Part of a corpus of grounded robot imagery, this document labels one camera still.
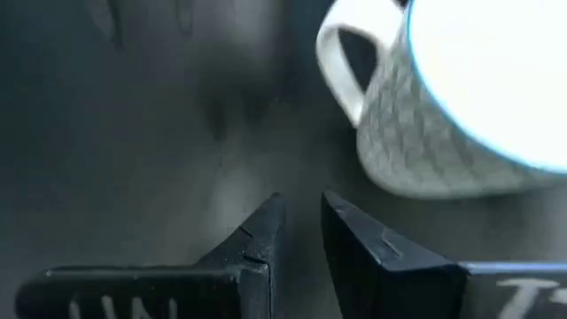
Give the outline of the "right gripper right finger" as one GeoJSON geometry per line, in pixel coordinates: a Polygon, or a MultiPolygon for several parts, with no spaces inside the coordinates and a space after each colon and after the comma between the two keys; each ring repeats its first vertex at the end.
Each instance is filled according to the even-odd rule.
{"type": "Polygon", "coordinates": [[[567,319],[567,262],[451,261],[333,191],[321,227],[343,319],[567,319]]]}

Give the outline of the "black table mat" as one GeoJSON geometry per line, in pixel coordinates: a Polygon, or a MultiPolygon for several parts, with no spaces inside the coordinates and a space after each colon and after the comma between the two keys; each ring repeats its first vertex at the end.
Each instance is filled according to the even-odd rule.
{"type": "Polygon", "coordinates": [[[567,185],[416,200],[368,179],[315,58],[333,0],[0,0],[0,319],[57,266],[190,265],[275,192],[278,319],[341,319],[326,190],[454,261],[567,261],[567,185]]]}

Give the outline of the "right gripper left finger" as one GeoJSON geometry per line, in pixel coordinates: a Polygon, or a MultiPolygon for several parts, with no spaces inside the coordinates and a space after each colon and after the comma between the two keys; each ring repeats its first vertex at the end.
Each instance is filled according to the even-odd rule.
{"type": "Polygon", "coordinates": [[[279,319],[286,205],[272,194],[190,265],[63,266],[23,283],[18,319],[279,319]]]}

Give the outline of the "grey textured blue rimmed mug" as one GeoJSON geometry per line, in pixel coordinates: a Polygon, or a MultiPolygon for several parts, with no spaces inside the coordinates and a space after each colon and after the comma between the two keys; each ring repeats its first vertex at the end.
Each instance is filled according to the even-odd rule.
{"type": "Polygon", "coordinates": [[[467,198],[567,182],[567,0],[334,0],[315,54],[379,186],[467,198]]]}

